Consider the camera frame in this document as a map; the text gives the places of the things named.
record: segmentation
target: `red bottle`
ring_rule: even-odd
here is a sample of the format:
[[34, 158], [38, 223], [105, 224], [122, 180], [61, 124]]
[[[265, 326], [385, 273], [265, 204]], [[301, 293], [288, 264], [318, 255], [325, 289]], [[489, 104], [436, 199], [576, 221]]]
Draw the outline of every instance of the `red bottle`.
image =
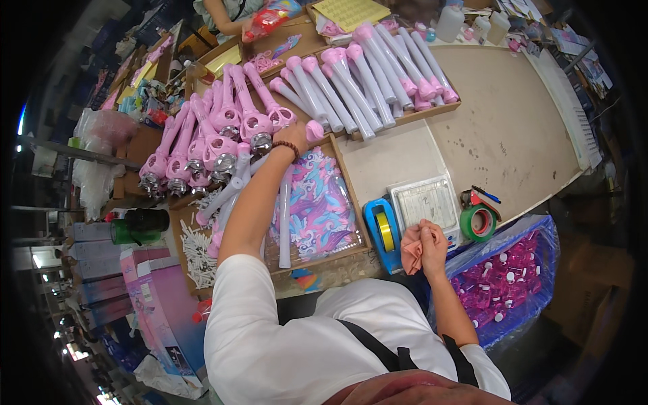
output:
[[206, 321], [211, 312], [211, 298], [198, 303], [198, 310], [191, 316], [195, 323]]

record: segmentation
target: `person's hand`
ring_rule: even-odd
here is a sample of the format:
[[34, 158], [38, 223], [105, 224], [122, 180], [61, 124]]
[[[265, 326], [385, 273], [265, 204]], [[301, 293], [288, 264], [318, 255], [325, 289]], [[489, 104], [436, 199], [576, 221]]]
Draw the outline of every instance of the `person's hand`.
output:
[[273, 141], [290, 142], [299, 149], [299, 155], [302, 156], [308, 150], [306, 141], [306, 124], [297, 121], [288, 125], [286, 128], [279, 130], [273, 137]]
[[429, 279], [442, 275], [445, 277], [445, 259], [448, 253], [448, 240], [437, 224], [428, 220], [421, 220], [421, 243], [423, 255], [421, 264], [423, 273]]

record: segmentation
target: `black apron strap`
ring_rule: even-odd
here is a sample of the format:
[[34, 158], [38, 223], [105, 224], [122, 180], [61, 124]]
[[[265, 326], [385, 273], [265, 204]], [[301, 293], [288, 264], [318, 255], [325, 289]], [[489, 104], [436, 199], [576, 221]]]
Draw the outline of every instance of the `black apron strap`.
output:
[[457, 368], [457, 379], [459, 380], [459, 382], [462, 384], [470, 384], [471, 386], [479, 388], [479, 385], [477, 384], [477, 378], [475, 377], [475, 369], [472, 368], [472, 364], [470, 364], [468, 359], [466, 359], [466, 356], [464, 356], [463, 353], [459, 350], [459, 347], [457, 346], [457, 343], [454, 341], [454, 339], [444, 334], [443, 341], [446, 344], [448, 352], [450, 352], [454, 366]]

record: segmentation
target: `plastic bottle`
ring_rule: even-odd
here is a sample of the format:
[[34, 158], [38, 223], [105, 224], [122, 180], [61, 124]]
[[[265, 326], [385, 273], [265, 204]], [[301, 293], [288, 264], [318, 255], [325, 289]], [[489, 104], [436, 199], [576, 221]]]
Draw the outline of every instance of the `plastic bottle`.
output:
[[185, 67], [187, 68], [187, 75], [197, 78], [207, 86], [210, 86], [216, 80], [216, 76], [198, 61], [185, 60]]
[[491, 23], [491, 29], [488, 31], [486, 39], [495, 45], [499, 45], [511, 28], [509, 16], [503, 11], [494, 11], [489, 22]]
[[457, 39], [464, 20], [462, 6], [463, 0], [448, 0], [439, 17], [436, 28], [437, 38], [445, 42], [454, 42]]
[[488, 22], [488, 19], [485, 16], [478, 16], [472, 24], [472, 29], [475, 31], [474, 37], [477, 42], [479, 42], [480, 45], [483, 45], [486, 42], [488, 31], [491, 29], [491, 23]]
[[476, 328], [481, 328], [488, 322], [492, 321], [493, 318], [495, 318], [495, 311], [492, 308], [486, 308], [472, 320], [472, 324], [475, 325]]
[[206, 321], [211, 312], [211, 298], [198, 303], [198, 310], [191, 316], [195, 323]]
[[486, 309], [491, 304], [491, 286], [482, 286], [481, 290], [477, 291], [477, 308]]
[[244, 42], [252, 42], [268, 36], [300, 11], [301, 6], [294, 0], [275, 1], [265, 6], [252, 17], [252, 27], [245, 33]]

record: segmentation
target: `clear plastic tube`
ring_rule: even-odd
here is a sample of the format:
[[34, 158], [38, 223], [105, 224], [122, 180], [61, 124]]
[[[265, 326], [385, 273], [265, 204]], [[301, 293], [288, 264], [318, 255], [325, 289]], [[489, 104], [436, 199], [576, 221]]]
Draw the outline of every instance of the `clear plastic tube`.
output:
[[290, 187], [292, 185], [292, 174], [295, 171], [293, 165], [288, 166], [281, 179], [279, 189], [279, 268], [290, 268]]

